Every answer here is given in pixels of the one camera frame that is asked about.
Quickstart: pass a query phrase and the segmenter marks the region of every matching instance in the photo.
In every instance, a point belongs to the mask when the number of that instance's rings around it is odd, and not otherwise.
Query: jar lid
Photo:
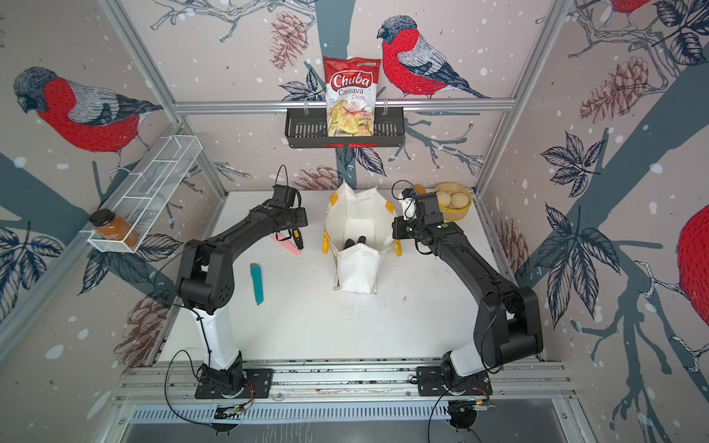
[[[103,208],[89,216],[89,222],[94,226],[106,226],[116,218],[116,213],[110,209]]]

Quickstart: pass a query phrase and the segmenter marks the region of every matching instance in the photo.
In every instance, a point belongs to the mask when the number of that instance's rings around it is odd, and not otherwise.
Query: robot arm
[[[296,196],[298,208],[293,208]],[[185,244],[177,283],[184,305],[203,328],[207,350],[200,386],[211,386],[229,396],[239,392],[244,383],[241,353],[233,340],[228,310],[223,309],[235,289],[234,261],[263,237],[282,230],[297,232],[307,225],[300,193],[290,186],[275,185],[273,198],[251,209],[244,220],[207,240]],[[298,234],[296,244],[302,249],[300,239]]]
[[[540,353],[544,345],[534,291],[504,279],[470,245],[456,223],[445,222],[435,194],[414,195],[407,189],[403,195],[409,196],[402,203],[406,215],[395,219],[393,237],[413,238],[428,246],[453,269],[478,304],[473,342],[443,356],[447,385],[455,386],[461,377]],[[514,317],[508,320],[505,311]]]

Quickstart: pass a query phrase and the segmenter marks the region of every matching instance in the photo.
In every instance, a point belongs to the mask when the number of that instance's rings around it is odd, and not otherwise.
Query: aluminum rail
[[[377,100],[377,106],[403,107],[405,111],[467,112],[515,109],[515,99],[402,99]],[[178,116],[220,114],[285,113],[289,109],[325,108],[324,101],[179,101],[173,105]]]

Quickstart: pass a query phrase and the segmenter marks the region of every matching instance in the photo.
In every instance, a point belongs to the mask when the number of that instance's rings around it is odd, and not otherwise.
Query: white bag
[[[401,244],[392,238],[393,221],[394,205],[376,187],[355,193],[345,182],[330,196],[323,254],[333,253],[336,291],[376,293],[376,272],[384,254],[396,245],[396,254],[401,255]],[[362,235],[366,241],[357,243]],[[355,244],[345,249],[347,239]]]

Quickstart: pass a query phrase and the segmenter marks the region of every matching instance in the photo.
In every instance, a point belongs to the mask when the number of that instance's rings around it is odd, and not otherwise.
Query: white wire basket
[[[134,253],[202,151],[202,144],[194,135],[173,135],[162,140],[163,146],[146,168],[128,175],[134,182],[111,209],[132,228],[122,240],[107,240],[94,231],[89,243],[99,251]],[[137,242],[134,232],[138,233]],[[132,247],[126,244],[128,238]]]

